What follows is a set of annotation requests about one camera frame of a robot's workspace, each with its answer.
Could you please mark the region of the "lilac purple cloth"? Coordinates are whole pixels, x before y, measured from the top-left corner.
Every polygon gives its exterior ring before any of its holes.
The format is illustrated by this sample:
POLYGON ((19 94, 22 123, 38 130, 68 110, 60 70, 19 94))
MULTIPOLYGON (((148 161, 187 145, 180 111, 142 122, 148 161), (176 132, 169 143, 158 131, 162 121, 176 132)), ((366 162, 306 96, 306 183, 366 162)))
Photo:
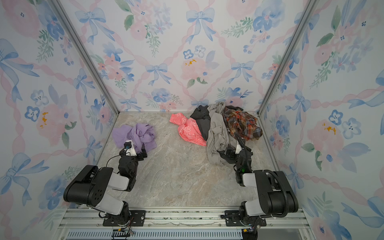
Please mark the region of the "lilac purple cloth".
POLYGON ((147 153, 155 149, 157 147, 155 137, 154 127, 149 124, 137 123, 133 127, 122 125, 120 128, 114 128, 112 130, 112 138, 117 148, 122 149, 124 143, 131 140, 137 153, 142 152, 143 145, 147 153))

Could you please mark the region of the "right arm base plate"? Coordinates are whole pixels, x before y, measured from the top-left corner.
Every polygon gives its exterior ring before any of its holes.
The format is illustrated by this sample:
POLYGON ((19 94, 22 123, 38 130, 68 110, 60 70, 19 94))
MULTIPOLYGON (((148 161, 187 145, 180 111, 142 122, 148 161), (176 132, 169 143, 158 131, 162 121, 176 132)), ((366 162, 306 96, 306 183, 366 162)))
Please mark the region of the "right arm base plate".
POLYGON ((247 214, 240 213, 239 210, 226 210, 221 219, 225 220, 227 227, 265 227, 267 222, 259 216, 248 216, 247 214))

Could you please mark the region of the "aluminium corner post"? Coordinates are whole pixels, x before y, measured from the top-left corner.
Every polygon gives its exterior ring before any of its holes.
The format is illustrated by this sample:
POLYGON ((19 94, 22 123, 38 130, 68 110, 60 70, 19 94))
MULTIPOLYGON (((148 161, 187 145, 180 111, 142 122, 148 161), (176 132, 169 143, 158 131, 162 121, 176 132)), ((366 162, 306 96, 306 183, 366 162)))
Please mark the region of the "aluminium corner post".
POLYGON ((287 49, 285 50, 283 57, 282 57, 282 62, 280 66, 277 68, 277 72, 275 76, 272 78, 271 84, 269 85, 266 95, 263 98, 263 102, 260 105, 260 108, 258 110, 258 116, 262 116, 264 111, 267 109, 268 106, 268 101, 271 98, 272 94, 275 91, 275 88, 277 87, 280 77, 283 75, 284 70, 288 66, 288 63, 291 60, 292 55, 294 54, 294 51, 296 50, 296 47, 298 45, 298 42, 300 38, 303 35, 303 32, 305 28, 308 26, 308 23, 310 21, 310 18, 314 14, 314 10, 318 4, 318 1, 316 0, 310 0, 308 1, 306 7, 304 8, 302 17, 300 18, 300 21, 295 28, 295 31, 292 35, 292 39, 287 45, 287 49))
POLYGON ((72 24, 68 14, 66 13, 63 5, 60 3, 60 1, 48 1, 48 4, 53 9, 54 13, 57 15, 60 22, 63 24, 64 29, 69 34, 71 40, 74 43, 74 46, 77 50, 77 52, 80 55, 81 60, 84 62, 85 66, 90 71, 92 77, 96 81, 96 84, 100 88, 101 92, 104 94, 106 101, 108 104, 112 107, 112 111, 119 115, 120 111, 117 108, 117 105, 115 104, 110 92, 107 89, 107 86, 103 82, 102 78, 100 77, 96 66, 94 65, 91 56, 89 55, 86 47, 81 41, 81 38, 79 34, 77 33, 74 25, 72 24))

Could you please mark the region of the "left aluminium corner post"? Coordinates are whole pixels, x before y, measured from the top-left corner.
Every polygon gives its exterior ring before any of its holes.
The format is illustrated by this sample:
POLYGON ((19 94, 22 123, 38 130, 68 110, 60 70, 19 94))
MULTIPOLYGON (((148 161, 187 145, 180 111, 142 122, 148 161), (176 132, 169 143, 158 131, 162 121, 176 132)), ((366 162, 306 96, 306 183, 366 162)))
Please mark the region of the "left aluminium corner post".
POLYGON ((112 107, 112 111, 119 115, 120 111, 117 108, 117 105, 115 104, 110 92, 107 89, 107 86, 103 82, 102 78, 100 77, 96 66, 94 65, 91 56, 89 55, 86 47, 81 41, 81 38, 79 34, 77 33, 74 25, 72 24, 68 14, 66 13, 63 5, 60 3, 60 1, 48 1, 48 4, 53 9, 54 13, 57 15, 60 22, 63 24, 64 29, 69 34, 71 40, 74 43, 74 46, 77 50, 77 52, 80 55, 81 60, 84 62, 85 66, 90 71, 92 77, 96 81, 96 84, 100 88, 101 92, 104 94, 106 101, 108 104, 112 107))

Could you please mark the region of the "pink patterned cloth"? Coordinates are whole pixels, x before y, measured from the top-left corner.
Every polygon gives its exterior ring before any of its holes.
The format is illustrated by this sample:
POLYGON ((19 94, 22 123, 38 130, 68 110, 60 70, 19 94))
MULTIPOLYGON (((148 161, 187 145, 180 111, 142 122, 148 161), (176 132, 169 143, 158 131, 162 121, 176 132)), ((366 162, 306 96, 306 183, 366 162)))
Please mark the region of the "pink patterned cloth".
POLYGON ((207 145, 196 120, 187 118, 182 113, 177 113, 171 115, 170 122, 178 125, 178 133, 184 141, 204 147, 207 145))

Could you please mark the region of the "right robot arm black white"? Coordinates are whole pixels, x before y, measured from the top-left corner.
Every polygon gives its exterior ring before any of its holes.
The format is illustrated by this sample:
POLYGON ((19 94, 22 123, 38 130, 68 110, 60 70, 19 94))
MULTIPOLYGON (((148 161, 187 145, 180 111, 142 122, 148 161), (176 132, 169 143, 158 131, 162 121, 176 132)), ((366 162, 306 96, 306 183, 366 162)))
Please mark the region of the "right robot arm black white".
POLYGON ((241 203, 237 211, 225 211, 221 216, 227 226, 253 226, 265 218, 283 218, 299 209, 297 197, 282 171, 252 170, 251 149, 239 153, 228 148, 219 152, 229 164, 234 165, 236 181, 241 187, 254 188, 257 198, 241 203))

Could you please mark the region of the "red plaid cloth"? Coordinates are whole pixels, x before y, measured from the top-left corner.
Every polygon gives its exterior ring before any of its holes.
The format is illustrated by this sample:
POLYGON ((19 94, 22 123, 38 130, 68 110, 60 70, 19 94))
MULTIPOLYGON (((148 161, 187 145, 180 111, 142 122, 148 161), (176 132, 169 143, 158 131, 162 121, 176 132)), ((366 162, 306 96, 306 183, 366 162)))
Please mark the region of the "red plaid cloth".
POLYGON ((262 129, 257 124, 258 119, 240 107, 225 106, 223 118, 230 135, 233 137, 238 134, 246 141, 253 141, 258 140, 263 135, 262 129))

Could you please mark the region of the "black cloth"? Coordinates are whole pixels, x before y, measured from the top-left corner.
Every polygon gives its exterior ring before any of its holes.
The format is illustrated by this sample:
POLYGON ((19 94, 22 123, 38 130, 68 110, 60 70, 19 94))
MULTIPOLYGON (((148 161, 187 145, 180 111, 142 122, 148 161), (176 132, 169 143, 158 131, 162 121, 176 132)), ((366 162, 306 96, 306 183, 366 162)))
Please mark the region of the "black cloth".
POLYGON ((211 117, 209 115, 208 106, 198 106, 191 114, 190 118, 194 119, 198 125, 203 139, 206 141, 209 137, 211 127, 211 117))

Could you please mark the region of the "perforated metal grille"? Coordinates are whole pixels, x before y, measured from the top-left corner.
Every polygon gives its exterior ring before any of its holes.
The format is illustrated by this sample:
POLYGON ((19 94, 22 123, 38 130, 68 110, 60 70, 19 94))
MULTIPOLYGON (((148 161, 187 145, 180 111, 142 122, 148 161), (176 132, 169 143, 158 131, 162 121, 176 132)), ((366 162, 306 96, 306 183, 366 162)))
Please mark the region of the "perforated metal grille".
POLYGON ((136 229, 70 230, 63 240, 242 240, 241 230, 224 229, 136 229))

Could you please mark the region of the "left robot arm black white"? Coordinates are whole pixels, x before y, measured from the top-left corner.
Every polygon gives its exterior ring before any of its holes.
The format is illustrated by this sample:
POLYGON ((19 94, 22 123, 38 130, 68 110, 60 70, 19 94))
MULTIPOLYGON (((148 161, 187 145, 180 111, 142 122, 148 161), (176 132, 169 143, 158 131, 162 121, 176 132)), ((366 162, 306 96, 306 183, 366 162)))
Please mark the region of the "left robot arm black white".
POLYGON ((85 166, 66 187, 63 198, 68 203, 86 205, 99 211, 104 227, 142 227, 146 211, 131 211, 126 201, 107 193, 107 189, 122 192, 133 190, 137 181, 139 162, 148 157, 145 145, 136 151, 133 141, 124 143, 119 152, 118 172, 108 166, 85 166))

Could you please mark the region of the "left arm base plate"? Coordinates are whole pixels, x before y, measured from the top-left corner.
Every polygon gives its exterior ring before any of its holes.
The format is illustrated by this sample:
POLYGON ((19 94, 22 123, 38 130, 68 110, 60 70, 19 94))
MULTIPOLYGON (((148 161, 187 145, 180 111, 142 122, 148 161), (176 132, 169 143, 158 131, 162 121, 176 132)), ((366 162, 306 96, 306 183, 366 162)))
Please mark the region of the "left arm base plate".
POLYGON ((146 219, 145 210, 130 210, 120 215, 106 214, 103 217, 104 227, 143 227, 146 219))

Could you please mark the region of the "right aluminium corner post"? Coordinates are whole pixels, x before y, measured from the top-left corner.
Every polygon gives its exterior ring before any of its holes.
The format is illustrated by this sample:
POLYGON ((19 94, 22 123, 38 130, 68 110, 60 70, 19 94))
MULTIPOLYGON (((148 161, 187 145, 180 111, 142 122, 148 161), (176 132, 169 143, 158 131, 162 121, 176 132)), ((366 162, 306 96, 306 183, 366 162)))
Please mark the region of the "right aluminium corner post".
POLYGON ((260 108, 258 110, 258 116, 262 116, 264 111, 267 109, 268 106, 268 101, 271 98, 272 94, 275 91, 275 88, 277 87, 280 77, 283 75, 284 70, 288 66, 288 63, 291 60, 292 55, 294 54, 294 51, 296 50, 296 47, 298 45, 298 42, 300 38, 303 35, 303 32, 305 28, 308 26, 308 23, 310 21, 310 18, 314 14, 314 10, 318 4, 318 1, 316 0, 310 0, 308 1, 306 7, 304 8, 302 17, 300 18, 300 21, 295 28, 295 31, 292 35, 292 39, 287 45, 287 49, 285 50, 283 57, 282 57, 282 62, 280 66, 277 68, 277 72, 275 76, 272 78, 271 84, 269 85, 266 95, 263 98, 263 102, 260 105, 260 108))

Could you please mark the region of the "grey cloth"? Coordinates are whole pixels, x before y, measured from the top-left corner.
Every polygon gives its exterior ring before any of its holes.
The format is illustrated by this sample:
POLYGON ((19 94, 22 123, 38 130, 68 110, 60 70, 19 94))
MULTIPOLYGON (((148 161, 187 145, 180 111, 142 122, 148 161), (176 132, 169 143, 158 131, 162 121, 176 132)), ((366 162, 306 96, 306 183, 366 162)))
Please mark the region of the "grey cloth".
POLYGON ((208 106, 211 120, 207 139, 207 157, 209 163, 216 166, 224 166, 227 162, 221 157, 219 151, 226 151, 231 143, 223 117, 225 107, 225 102, 217 102, 208 106))

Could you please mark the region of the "aluminium mounting rail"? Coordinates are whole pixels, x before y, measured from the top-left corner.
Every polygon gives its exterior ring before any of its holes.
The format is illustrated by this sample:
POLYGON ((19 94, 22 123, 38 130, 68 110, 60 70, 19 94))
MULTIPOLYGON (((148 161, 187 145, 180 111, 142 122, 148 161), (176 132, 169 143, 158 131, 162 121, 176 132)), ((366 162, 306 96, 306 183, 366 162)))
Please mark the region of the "aluminium mounting rail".
MULTIPOLYGON (((224 229, 221 219, 225 211, 238 211, 239 207, 158 207, 142 208, 146 211, 143 229, 224 229)), ((59 224, 59 229, 105 229, 103 219, 94 209, 68 209, 59 224)), ((284 218, 266 219, 266 229, 309 229, 304 211, 288 214, 284 218)))

